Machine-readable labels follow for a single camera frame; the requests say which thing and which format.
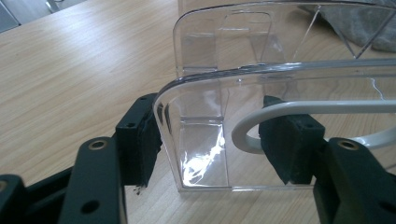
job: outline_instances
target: black bracket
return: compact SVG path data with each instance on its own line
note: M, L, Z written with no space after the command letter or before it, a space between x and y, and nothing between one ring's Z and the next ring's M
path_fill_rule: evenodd
M161 150L155 97L137 99L112 137L82 144L74 167L28 188L0 175L0 223L126 223L123 186L147 186Z
M283 103L266 96L264 106ZM285 184L310 184L321 223L396 223L396 181L370 150L345 138L323 140L309 115L260 124L262 149Z

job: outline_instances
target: wooden table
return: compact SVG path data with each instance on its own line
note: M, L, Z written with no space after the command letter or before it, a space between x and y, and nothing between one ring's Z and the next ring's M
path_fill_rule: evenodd
M0 174L27 186L110 136L141 95L176 77L177 1L90 0L0 34ZM311 190L177 192L162 150L130 223L318 223Z

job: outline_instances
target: white plastic handle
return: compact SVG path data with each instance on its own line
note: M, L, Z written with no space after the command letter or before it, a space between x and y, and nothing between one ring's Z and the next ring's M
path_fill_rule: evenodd
M267 106L239 121L233 128L233 144L239 149L263 154L261 140L247 135L257 124L286 115L396 113L396 101L298 101ZM351 138L374 149L396 143L396 126L379 133Z

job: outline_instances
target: screw hole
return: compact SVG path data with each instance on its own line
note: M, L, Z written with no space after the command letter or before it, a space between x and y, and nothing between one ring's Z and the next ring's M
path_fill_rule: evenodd
M347 141L347 140L342 140L338 142L338 146L343 147L345 149L349 150L358 150L359 147L353 142Z
M391 212L393 214L396 214L396 206L391 204L391 203L385 203L385 202L380 202L379 205L387 210L388 212Z
M97 149L102 149L107 145L107 141L104 140L98 140L98 141L94 141L92 143L90 143L90 145L88 146L88 148L90 150L97 150Z
M99 202L96 200L84 203L81 207L82 214L90 214L99 208Z
M133 128L134 126L136 126L136 124L135 123L128 123L126 126L128 128Z
M7 188L7 181L5 180L0 180L0 192L5 190Z

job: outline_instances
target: transparent plastic container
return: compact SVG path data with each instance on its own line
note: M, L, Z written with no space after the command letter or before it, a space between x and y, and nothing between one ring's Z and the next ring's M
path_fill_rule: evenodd
M364 41L355 43L337 21L325 19L340 7L341 14L379 15ZM292 103L392 106L378 113L311 114L325 126L326 138L394 129L396 43L391 39L388 48L376 46L393 27L394 15L393 7L282 1L212 7L180 18L174 32L177 79L154 104L178 189L312 188L285 185L263 153L235 146L235 127L262 109L264 96ZM257 126L247 134L260 139ZM395 174L396 134L387 135L388 143L372 152Z
M261 63L394 58L395 27L395 7L352 2L210 7L177 22L177 73L183 77Z

